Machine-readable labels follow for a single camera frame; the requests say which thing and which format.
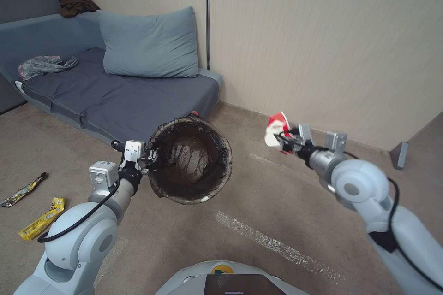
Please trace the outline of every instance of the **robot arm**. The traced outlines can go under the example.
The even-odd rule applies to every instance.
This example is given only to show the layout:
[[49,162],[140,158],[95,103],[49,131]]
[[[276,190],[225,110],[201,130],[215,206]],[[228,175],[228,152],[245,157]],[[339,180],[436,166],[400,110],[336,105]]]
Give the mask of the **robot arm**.
[[[34,273],[14,294],[94,294],[97,273],[117,241],[118,225],[147,166],[139,162],[145,153],[144,142],[113,142],[112,147],[122,152],[120,167],[106,161],[90,167],[94,189],[88,202],[70,208],[39,238],[45,252]],[[152,165],[152,158],[146,163]]]
[[[443,248],[415,214],[398,206],[395,181],[374,164],[346,160],[346,134],[328,132],[325,147],[317,147],[309,125],[300,124],[290,133],[290,138],[275,135],[282,150],[302,158],[323,187],[362,217],[369,242],[405,294],[443,294]],[[389,181],[396,188],[394,200]]]

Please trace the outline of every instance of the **tape strip on floor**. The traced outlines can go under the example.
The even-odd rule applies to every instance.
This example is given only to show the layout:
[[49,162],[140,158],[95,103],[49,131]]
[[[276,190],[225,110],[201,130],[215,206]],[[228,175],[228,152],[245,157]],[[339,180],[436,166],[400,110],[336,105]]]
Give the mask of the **tape strip on floor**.
[[310,256],[302,254],[300,251],[291,248],[290,246],[287,246],[286,244],[281,243],[280,241],[267,236],[258,230],[253,229],[241,221],[224,214],[222,211],[217,212],[216,220],[229,229],[232,229],[237,233],[253,240],[255,243],[274,251],[281,257],[305,268],[314,274],[320,274],[323,278],[334,281],[336,284],[340,280],[345,280],[341,273],[335,271],[330,266],[327,266],[326,264],[313,259]]
[[304,184],[310,184],[310,183],[313,183],[313,182],[316,185],[318,184],[318,180],[313,180],[313,179],[315,179],[315,176],[313,177],[313,176],[306,175],[306,174],[304,174],[304,173],[302,173],[302,172],[300,172],[298,170],[295,170],[294,168],[287,167],[285,165],[281,165],[281,164],[275,163],[274,161],[271,161],[271,160],[268,160],[266,158],[260,157],[260,156],[258,156],[256,154],[253,154],[253,153],[250,153],[249,157],[254,159],[255,161],[258,161],[259,163],[262,163],[262,164],[265,164],[265,165],[272,165],[275,168],[278,168],[281,171],[283,171],[283,172],[285,172],[285,173],[287,173],[289,175],[292,175],[292,176],[295,175],[295,176],[297,176],[298,180],[299,181],[303,181]]

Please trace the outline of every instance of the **snack wrapper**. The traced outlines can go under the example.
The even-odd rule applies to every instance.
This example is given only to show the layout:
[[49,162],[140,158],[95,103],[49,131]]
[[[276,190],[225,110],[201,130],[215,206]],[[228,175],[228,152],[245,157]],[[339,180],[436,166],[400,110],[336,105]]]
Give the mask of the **snack wrapper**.
[[65,199],[54,197],[52,199],[51,208],[48,212],[40,216],[36,221],[28,227],[18,232],[18,234],[26,241],[32,240],[34,237],[43,232],[51,222],[65,209]]
[[17,191],[15,194],[9,196],[4,201],[0,202],[0,206],[3,207],[11,207],[15,203],[17,203],[19,200],[21,200],[25,195],[31,192],[32,189],[34,189],[41,181],[43,181],[48,174],[46,172],[42,173],[38,178],[36,178],[34,181]]

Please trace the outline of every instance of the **yellow snack wrapper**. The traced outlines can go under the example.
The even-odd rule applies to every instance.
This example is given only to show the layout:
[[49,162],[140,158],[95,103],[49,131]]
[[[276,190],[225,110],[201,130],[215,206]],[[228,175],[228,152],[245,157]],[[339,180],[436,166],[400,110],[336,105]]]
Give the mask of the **yellow snack wrapper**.
[[18,234],[26,241],[32,240],[34,237],[43,232],[51,222],[65,209],[65,199],[54,197],[52,199],[51,208],[48,212],[40,216],[36,221],[28,227],[22,229]]

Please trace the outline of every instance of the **black cable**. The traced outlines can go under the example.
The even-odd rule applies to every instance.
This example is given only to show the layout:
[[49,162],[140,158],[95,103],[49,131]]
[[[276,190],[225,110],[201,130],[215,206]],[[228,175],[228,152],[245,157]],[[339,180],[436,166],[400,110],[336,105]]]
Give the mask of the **black cable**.
[[[124,153],[121,153],[121,160],[123,161],[123,156]],[[115,187],[114,189],[112,189],[112,191],[109,193],[109,195],[107,195],[105,198],[103,198],[93,209],[91,209],[86,215],[84,215],[79,221],[77,221],[76,223],[72,224],[71,226],[69,226],[68,228],[66,228],[65,230],[62,230],[60,233],[52,235],[50,237],[46,237],[49,233],[49,231],[44,232],[43,234],[41,234],[37,241],[39,243],[46,243],[46,242],[50,242],[53,241],[55,239],[58,239],[59,237],[69,233],[71,230],[75,229],[76,227],[78,227],[79,225],[81,225],[87,218],[89,218],[95,211],[97,211],[100,206],[102,206],[104,203],[106,203],[106,201],[112,197],[112,195],[115,194],[115,192],[117,191],[117,189],[120,186],[120,180],[123,177],[123,173],[121,175],[119,175],[119,179],[117,180],[117,182],[115,183]]]
[[121,144],[120,141],[118,140],[113,140],[111,142],[111,147],[115,150],[115,151],[120,151],[121,152],[121,158],[120,158],[120,163],[118,164],[118,167],[121,166],[121,164],[123,163],[123,159],[125,158],[125,145]]
[[357,157],[355,154],[349,153],[347,151],[343,151],[344,154],[347,154],[350,157],[353,157],[354,159],[360,159],[359,157]]
[[290,140],[288,137],[283,136],[283,134],[292,134],[291,131],[281,131],[281,132],[278,134],[278,137],[280,137],[280,138],[281,138],[282,140],[284,140],[286,143],[294,144],[294,145],[298,145],[298,146],[304,146],[304,145],[302,145],[302,144],[299,144],[299,143],[296,143],[296,142]]
[[[347,154],[348,156],[353,157],[354,159],[359,159],[356,155],[346,152],[343,152],[344,154]],[[392,208],[391,208],[391,212],[389,213],[389,220],[388,220],[388,232],[390,232],[392,234],[392,236],[394,237],[395,241],[397,242],[397,250],[398,252],[403,256],[403,258],[410,264],[410,266],[423,278],[425,279],[427,282],[429,282],[432,286],[434,286],[435,288],[437,288],[438,290],[440,290],[441,292],[443,292],[443,287],[440,286],[439,284],[437,284],[434,280],[432,280],[429,276],[427,276],[420,268],[418,268],[418,266],[416,266],[410,259],[409,257],[406,255],[406,253],[403,251],[403,249],[400,247],[400,244],[398,243],[397,238],[395,237],[394,232],[392,231],[392,219],[394,217],[394,213],[397,209],[398,203],[400,201],[400,189],[398,187],[397,182],[395,182],[392,178],[387,177],[388,181],[392,183],[392,185],[394,186],[394,190],[395,190],[395,195],[394,195],[394,203],[392,204]]]
[[209,70],[209,0],[206,0],[206,69]]

